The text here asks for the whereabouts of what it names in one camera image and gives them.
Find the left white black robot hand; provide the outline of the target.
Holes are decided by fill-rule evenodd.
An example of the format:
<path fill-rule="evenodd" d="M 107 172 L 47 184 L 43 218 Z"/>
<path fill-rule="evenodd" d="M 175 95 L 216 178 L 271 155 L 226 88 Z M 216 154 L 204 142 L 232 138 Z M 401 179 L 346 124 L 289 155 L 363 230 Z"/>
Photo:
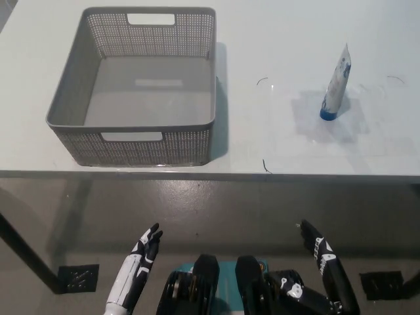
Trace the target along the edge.
<path fill-rule="evenodd" d="M 155 223 L 126 256 L 106 301 L 105 314 L 132 314 L 159 251 L 163 232 Z"/>

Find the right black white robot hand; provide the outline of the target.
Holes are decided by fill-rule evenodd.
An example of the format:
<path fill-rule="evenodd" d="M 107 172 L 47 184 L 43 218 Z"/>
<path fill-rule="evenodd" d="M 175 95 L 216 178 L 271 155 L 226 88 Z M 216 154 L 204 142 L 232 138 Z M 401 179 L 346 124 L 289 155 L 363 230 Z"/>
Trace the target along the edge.
<path fill-rule="evenodd" d="M 305 219 L 299 227 L 304 247 L 314 257 L 326 294 L 305 285 L 296 270 L 271 271 L 264 279 L 274 304 L 286 314 L 359 314 L 350 280 L 328 241 Z"/>

